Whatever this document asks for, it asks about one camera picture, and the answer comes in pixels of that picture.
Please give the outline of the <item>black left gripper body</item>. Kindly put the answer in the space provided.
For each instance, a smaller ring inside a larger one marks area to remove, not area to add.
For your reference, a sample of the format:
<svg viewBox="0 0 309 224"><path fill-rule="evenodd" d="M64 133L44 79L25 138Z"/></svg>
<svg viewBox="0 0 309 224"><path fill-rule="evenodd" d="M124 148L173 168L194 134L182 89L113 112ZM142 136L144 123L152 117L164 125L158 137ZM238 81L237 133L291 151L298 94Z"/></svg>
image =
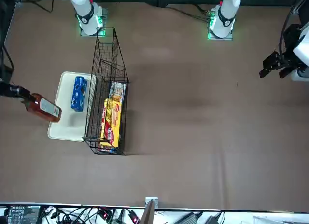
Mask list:
<svg viewBox="0 0 309 224"><path fill-rule="evenodd" d="M279 60L281 67L294 67L300 62L293 52L301 33L301 25L290 25L281 35L279 44Z"/></svg>

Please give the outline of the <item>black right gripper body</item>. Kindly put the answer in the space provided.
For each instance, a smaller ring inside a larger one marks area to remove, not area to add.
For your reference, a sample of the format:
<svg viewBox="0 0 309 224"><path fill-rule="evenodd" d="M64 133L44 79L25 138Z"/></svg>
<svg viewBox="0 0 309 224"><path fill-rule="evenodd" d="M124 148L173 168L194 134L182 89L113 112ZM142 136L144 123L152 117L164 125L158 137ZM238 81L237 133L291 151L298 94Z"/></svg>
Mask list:
<svg viewBox="0 0 309 224"><path fill-rule="evenodd" d="M0 83L0 95L10 98L20 98L20 87L5 82Z"/></svg>

